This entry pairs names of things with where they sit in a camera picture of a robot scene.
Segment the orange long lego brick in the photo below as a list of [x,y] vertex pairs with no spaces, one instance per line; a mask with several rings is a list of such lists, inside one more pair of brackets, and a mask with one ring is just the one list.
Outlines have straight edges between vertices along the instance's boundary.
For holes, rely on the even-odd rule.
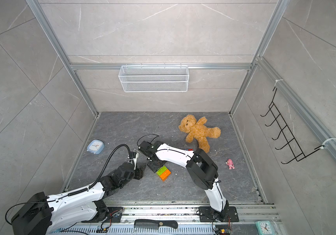
[[161,172],[159,177],[162,179],[162,181],[165,181],[170,175],[171,171],[169,169],[166,169],[165,171]]

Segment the lime green lego brick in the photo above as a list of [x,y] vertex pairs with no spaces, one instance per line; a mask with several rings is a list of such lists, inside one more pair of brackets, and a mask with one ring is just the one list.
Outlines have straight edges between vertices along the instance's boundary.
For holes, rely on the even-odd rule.
[[166,169],[168,169],[165,165],[162,166],[161,168],[158,169],[158,171],[156,172],[157,175],[159,176],[161,174],[161,172],[165,171]]

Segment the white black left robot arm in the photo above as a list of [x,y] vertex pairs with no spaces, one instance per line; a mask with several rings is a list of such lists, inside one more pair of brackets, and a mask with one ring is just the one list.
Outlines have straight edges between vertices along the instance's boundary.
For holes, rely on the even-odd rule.
[[143,178],[146,164],[137,164],[138,153],[129,161],[88,186],[61,194],[40,192],[21,204],[12,217],[15,235],[45,235],[76,222],[101,222],[110,214],[104,199],[114,195],[133,179]]

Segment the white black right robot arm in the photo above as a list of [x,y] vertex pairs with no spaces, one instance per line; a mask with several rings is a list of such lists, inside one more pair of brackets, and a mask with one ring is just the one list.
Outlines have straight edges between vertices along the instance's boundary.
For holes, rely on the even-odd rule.
[[147,165],[154,173],[165,166],[166,162],[184,167],[195,185],[205,191],[213,210],[221,213],[229,206],[219,185],[218,166],[204,150],[184,150],[160,141],[154,144],[143,141],[139,145],[139,151],[147,157]]

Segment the light blue alarm clock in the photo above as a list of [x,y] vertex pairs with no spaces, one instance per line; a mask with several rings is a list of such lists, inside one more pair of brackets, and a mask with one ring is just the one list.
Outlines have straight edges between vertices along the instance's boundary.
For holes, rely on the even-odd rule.
[[103,151],[103,149],[104,149],[104,143],[100,140],[93,140],[87,146],[87,151],[95,155],[100,154]]

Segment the brown teddy bear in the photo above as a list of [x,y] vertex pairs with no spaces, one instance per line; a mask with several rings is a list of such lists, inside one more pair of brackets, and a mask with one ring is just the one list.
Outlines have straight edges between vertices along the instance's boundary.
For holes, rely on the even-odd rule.
[[181,132],[187,134],[185,138],[187,143],[191,143],[193,140],[197,140],[199,148],[206,153],[209,153],[210,145],[207,138],[219,138],[221,135],[221,130],[218,127],[206,127],[206,122],[206,117],[202,117],[197,120],[194,115],[187,115],[181,120],[178,128]]

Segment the pink small toy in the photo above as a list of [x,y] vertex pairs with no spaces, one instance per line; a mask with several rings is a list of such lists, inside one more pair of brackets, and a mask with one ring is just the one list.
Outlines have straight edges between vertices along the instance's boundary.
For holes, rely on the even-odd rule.
[[235,169],[234,163],[231,159],[226,161],[226,165],[229,167],[229,169]]

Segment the teal square clock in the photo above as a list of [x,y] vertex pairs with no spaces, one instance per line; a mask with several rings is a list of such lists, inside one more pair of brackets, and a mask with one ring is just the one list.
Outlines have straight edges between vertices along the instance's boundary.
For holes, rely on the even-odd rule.
[[259,235],[275,235],[275,230],[269,221],[257,221],[255,224]]

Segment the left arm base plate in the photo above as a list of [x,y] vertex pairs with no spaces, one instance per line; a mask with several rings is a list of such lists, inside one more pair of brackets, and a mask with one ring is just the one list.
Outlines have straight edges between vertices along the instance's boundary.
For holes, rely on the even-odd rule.
[[123,207],[108,207],[107,212],[98,212],[95,217],[91,220],[92,222],[98,222],[98,223],[103,223],[103,222],[120,222],[124,208]]

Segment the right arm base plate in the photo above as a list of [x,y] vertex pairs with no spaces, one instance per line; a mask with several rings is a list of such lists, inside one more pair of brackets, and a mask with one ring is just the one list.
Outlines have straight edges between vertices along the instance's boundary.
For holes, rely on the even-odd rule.
[[218,212],[211,207],[199,207],[196,215],[201,222],[239,222],[236,207],[226,206],[222,212]]

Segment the black wall hook rack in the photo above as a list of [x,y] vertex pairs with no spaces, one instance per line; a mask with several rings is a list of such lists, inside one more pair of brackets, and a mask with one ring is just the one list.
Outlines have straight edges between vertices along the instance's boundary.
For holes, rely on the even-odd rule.
[[282,145],[281,147],[275,147],[275,150],[280,151],[280,150],[284,150],[285,148],[288,148],[293,155],[293,158],[291,160],[287,160],[285,162],[281,161],[281,164],[286,165],[291,162],[300,162],[308,158],[309,156],[313,155],[314,153],[317,153],[320,150],[324,150],[325,145],[322,144],[314,148],[313,151],[308,154],[304,152],[295,134],[293,133],[293,129],[290,127],[288,122],[285,120],[285,118],[282,115],[282,112],[279,110],[279,108],[274,102],[276,94],[277,94],[277,88],[274,87],[272,91],[273,91],[273,97],[271,99],[270,104],[268,105],[268,110],[265,114],[260,115],[260,117],[265,118],[265,117],[271,116],[273,120],[270,123],[265,124],[265,126],[266,127],[277,126],[279,129],[277,136],[272,137],[272,140],[277,141],[277,140],[282,139],[284,140],[284,145]]

